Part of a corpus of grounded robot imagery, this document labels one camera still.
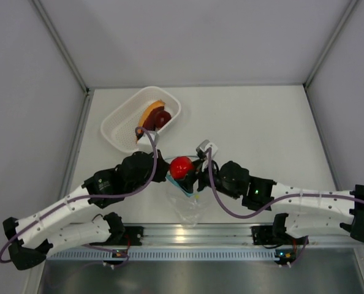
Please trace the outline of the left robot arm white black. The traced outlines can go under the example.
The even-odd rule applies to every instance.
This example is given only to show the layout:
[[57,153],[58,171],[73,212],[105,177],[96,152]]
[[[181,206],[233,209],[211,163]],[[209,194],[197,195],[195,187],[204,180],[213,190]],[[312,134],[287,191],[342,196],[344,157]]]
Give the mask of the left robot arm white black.
[[151,182],[164,182],[168,170],[161,152],[137,151],[116,167],[96,172],[48,208],[27,218],[6,219],[2,225],[9,261],[23,271],[73,247],[119,244],[126,234],[122,218],[106,209]]

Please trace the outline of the clear zip top bag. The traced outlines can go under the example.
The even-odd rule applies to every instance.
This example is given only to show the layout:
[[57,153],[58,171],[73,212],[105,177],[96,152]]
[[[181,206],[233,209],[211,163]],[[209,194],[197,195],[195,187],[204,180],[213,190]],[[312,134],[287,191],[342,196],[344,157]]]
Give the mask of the clear zip top bag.
[[173,179],[167,175],[165,197],[183,227],[194,227],[204,217],[210,207],[210,197],[203,191],[187,196],[183,190],[174,185]]

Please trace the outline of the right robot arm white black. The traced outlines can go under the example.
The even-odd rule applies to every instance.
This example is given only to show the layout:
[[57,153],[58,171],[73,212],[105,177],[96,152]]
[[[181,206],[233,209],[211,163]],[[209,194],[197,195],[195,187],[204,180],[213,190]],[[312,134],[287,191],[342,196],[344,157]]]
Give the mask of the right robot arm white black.
[[220,194],[240,198],[251,214],[239,215],[219,202],[234,218],[274,213],[271,234],[279,243],[313,235],[349,235],[364,243],[364,185],[344,191],[306,190],[251,176],[248,169],[233,161],[218,166],[215,161],[192,161],[188,157],[172,160],[169,172],[187,194],[208,187],[217,200]]

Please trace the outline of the dark maroon fake fig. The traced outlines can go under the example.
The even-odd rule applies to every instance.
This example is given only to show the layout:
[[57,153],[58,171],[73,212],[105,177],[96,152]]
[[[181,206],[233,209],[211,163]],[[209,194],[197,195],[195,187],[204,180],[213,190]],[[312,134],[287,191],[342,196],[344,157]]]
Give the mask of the dark maroon fake fig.
[[170,120],[172,116],[169,112],[162,110],[156,113],[154,117],[154,125],[157,129],[163,128]]

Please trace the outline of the orange maroon fake fruit slice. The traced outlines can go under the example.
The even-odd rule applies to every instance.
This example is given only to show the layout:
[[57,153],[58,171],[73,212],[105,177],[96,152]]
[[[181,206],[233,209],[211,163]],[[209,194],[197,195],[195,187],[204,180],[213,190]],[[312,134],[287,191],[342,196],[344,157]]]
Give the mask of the orange maroon fake fruit slice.
[[159,112],[165,110],[165,102],[162,100],[157,100],[149,105],[145,111],[143,112],[138,126],[143,127],[146,130],[158,130],[161,129],[162,126],[160,124],[160,118],[156,119],[156,115]]

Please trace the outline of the red fake apple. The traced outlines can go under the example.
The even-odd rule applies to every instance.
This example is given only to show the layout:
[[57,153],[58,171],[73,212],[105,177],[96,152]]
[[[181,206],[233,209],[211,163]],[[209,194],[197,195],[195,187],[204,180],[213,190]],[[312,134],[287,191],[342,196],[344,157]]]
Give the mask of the red fake apple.
[[189,171],[194,169],[190,158],[186,156],[176,157],[171,161],[169,166],[170,176],[175,180],[185,178]]

